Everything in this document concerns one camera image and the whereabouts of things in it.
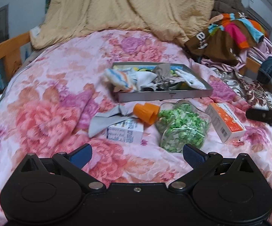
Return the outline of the orange plastic cup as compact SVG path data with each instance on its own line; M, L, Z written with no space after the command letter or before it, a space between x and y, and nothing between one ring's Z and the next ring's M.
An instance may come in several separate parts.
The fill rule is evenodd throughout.
M133 108L133 114L146 124L152 125L155 123L157 119L159 110L160 106L155 104L151 103L144 103L143 105L135 104Z

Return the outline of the white quilted baby cloth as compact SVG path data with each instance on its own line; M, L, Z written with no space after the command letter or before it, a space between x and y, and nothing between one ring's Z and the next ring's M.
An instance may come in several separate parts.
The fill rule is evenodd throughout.
M205 90L206 87L205 85L200 82L194 75L191 73L188 73L186 71L176 69L175 70L176 75L178 75L180 78L183 78L185 82L192 88L194 89L199 89L199 90Z

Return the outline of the grey drawstring pouch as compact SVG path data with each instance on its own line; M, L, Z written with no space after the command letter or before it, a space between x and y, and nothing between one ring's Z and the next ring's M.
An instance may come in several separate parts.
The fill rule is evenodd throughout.
M171 64L163 63L158 64L154 69L153 73L157 75L157 77L152 81L153 90L168 90L171 85L174 84L173 77L171 75Z

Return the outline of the brown white floral sheet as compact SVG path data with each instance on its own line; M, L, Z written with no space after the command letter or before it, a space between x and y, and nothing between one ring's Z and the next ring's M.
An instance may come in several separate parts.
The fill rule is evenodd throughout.
M227 73L215 67L211 69L238 96L245 99L250 107L263 110L272 109L272 94L266 91L256 80L243 76L236 71Z

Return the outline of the clear jar of green stars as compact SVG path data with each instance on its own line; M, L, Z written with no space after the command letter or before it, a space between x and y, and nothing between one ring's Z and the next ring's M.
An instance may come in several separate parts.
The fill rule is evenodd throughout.
M161 135L159 146L169 153L181 153L185 144L200 149L210 124L210 117L189 101L163 103L155 122Z

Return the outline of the grey cloth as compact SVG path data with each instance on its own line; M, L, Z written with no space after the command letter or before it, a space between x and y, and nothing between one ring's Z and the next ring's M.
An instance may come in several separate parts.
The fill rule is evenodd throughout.
M126 109L123 105L116 105L107 112L98 112L91 119L88 135L90 138L96 136L101 131L105 130L113 124L125 121L130 118L137 118L131 110Z

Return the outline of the orange white medicine box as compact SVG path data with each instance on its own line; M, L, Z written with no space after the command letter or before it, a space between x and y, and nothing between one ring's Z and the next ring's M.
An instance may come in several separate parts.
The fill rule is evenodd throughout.
M211 118L214 129L223 143L240 140L245 134L244 125L227 104L210 103L205 112Z

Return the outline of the white blue carton box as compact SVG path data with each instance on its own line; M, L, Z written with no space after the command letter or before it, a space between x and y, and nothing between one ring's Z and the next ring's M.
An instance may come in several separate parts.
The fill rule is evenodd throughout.
M140 144L144 132L144 124L136 118L126 119L107 128L106 137L112 141L129 144Z

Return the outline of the pink floral bedspread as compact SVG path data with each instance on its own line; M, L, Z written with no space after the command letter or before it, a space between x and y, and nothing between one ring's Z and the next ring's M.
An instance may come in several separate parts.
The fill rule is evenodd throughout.
M213 94L192 99L192 104L201 110L210 103L227 104L246 133L240 141L225 144L210 128L202 149L224 157L248 153L272 187L272 127L246 119L248 103L243 97L173 43L142 31L108 30L47 48L12 81L0 102L0 192L27 153L51 157L86 143L92 146L93 157L84 171L106 185L169 184L191 170L181 153L159 146L160 134L153 125L145 126L137 144L89 137L93 116L116 105L103 72L114 62L125 61L183 64L209 82ZM0 225L6 221L0 207Z

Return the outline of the metal tray with cartoon print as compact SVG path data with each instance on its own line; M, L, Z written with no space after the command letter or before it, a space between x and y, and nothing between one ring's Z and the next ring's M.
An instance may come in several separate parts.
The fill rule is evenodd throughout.
M126 70L129 68L135 71L152 71L154 67L158 66L157 62L115 62L112 64L112 69ZM197 73L184 64L170 64L171 75L175 76L175 70L180 69L193 75L199 80L205 89L199 90L188 87L185 83L181 84L177 90L156 90L156 91L140 91L140 92L118 92L114 93L114 97L120 103L134 102L134 101L163 101L167 99L184 99L184 98L200 98L209 97L213 94L211 85L202 79Z

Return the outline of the colourful brown patterned garment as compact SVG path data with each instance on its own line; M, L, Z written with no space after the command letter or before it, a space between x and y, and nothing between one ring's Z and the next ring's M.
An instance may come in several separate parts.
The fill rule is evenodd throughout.
M189 39L185 51L197 59L236 66L241 51L255 47L265 37L266 30L244 13L224 13L213 17L206 29Z

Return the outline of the white air conditioner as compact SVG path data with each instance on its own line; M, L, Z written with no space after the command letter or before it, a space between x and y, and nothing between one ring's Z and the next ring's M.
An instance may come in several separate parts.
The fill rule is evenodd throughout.
M272 31L272 11L261 0L241 0L244 8L265 29Z

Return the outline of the dark brown quilted blanket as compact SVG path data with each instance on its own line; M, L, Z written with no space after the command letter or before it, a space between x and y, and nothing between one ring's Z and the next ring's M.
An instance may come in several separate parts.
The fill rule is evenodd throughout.
M246 13L241 0L214 0L214 7L211 11L211 18L222 13Z

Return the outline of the beige dotted quilt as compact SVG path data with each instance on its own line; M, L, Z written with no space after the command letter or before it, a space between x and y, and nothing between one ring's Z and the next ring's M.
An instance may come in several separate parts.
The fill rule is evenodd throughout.
M210 20L214 0L52 0L31 43L41 49L106 29L142 30L184 44Z

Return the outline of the wooden bed rail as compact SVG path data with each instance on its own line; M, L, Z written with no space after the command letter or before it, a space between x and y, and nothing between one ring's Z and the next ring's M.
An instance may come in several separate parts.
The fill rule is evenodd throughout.
M27 31L0 43L0 59L2 59L8 82L22 65L20 48L30 41L30 33Z

